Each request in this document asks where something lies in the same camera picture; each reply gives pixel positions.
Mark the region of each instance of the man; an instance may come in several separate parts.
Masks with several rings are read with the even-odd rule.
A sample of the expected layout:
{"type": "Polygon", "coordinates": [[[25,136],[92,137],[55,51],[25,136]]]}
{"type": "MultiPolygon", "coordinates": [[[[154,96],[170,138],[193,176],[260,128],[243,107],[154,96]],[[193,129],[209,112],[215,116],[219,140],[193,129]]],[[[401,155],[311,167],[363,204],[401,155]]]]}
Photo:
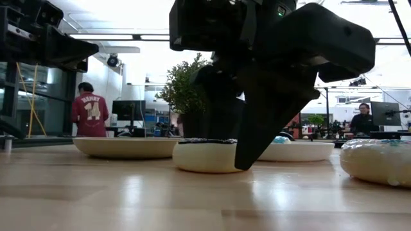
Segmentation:
{"type": "Polygon", "coordinates": [[[78,96],[73,103],[71,120],[77,125],[77,136],[106,137],[105,121],[109,118],[109,111],[105,99],[93,94],[90,83],[78,85],[78,96]]]}
{"type": "Polygon", "coordinates": [[[378,126],[374,125],[372,115],[370,115],[370,106],[366,103],[360,104],[360,113],[354,115],[349,125],[351,132],[358,136],[370,135],[370,132],[377,132],[378,126]]]}

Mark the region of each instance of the round white object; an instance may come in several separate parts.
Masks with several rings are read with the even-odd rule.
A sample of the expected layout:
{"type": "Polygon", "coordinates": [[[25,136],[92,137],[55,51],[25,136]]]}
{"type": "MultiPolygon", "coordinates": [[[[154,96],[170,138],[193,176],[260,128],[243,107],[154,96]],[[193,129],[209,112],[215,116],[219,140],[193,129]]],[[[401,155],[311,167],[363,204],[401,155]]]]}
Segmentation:
{"type": "Polygon", "coordinates": [[[342,169],[379,184],[411,187],[411,141],[357,139],[341,147],[342,169]]]}
{"type": "Polygon", "coordinates": [[[179,143],[173,150],[175,165],[197,173],[235,173],[236,143],[179,143]]]}
{"type": "Polygon", "coordinates": [[[99,158],[170,158],[178,142],[173,138],[74,138],[84,154],[99,158]]]}
{"type": "Polygon", "coordinates": [[[275,137],[273,142],[276,144],[291,144],[291,140],[289,138],[282,136],[275,137]]]}
{"type": "Polygon", "coordinates": [[[310,162],[327,160],[335,144],[328,142],[291,142],[291,144],[272,143],[258,158],[264,161],[310,162]]]}

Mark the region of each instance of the red shirt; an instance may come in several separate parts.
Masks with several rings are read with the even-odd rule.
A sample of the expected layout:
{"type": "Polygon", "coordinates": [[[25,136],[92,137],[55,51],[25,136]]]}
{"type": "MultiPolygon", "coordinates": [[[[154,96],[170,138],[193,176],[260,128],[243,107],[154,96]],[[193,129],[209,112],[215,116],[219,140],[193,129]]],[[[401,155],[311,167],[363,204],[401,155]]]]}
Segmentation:
{"type": "Polygon", "coordinates": [[[108,118],[109,111],[103,97],[86,92],[74,100],[71,120],[77,124],[77,135],[106,137],[104,122],[108,118]]]}

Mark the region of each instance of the table surface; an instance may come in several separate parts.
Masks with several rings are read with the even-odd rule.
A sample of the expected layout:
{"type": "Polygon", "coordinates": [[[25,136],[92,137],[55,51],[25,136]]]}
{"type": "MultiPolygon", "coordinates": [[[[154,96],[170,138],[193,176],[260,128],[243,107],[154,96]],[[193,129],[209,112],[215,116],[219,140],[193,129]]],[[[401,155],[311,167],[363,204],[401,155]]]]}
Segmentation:
{"type": "Polygon", "coordinates": [[[350,178],[338,154],[206,175],[180,171],[170,159],[16,149],[0,154],[1,230],[410,230],[411,191],[350,178]]]}

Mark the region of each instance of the glass wall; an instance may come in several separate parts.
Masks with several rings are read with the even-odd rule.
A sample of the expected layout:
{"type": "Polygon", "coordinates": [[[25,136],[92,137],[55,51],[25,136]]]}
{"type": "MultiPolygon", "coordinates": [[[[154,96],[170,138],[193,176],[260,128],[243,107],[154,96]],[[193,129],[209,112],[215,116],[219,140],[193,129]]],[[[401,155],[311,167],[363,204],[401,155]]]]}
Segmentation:
{"type": "Polygon", "coordinates": [[[39,119],[33,116],[33,138],[44,135],[42,127],[48,137],[71,134],[69,118],[76,73],[38,66],[35,76],[33,65],[0,63],[0,79],[4,80],[4,87],[0,89],[0,113],[14,118],[16,127],[28,134],[33,100],[39,119]]]}
{"type": "Polygon", "coordinates": [[[66,103],[64,101],[47,98],[44,96],[33,95],[19,91],[17,101],[16,121],[17,127],[28,134],[30,126],[31,107],[29,100],[34,97],[34,111],[40,123],[33,115],[31,126],[32,135],[44,135],[41,128],[43,126],[47,135],[60,135],[64,133],[64,121],[67,118],[66,103]]]}
{"type": "MultiPolygon", "coordinates": [[[[35,66],[21,64],[20,68],[23,81],[19,79],[19,88],[23,89],[24,82],[27,90],[33,91],[35,66]]],[[[35,93],[65,99],[69,93],[68,81],[67,72],[57,68],[39,66],[37,67],[35,93]]]]}

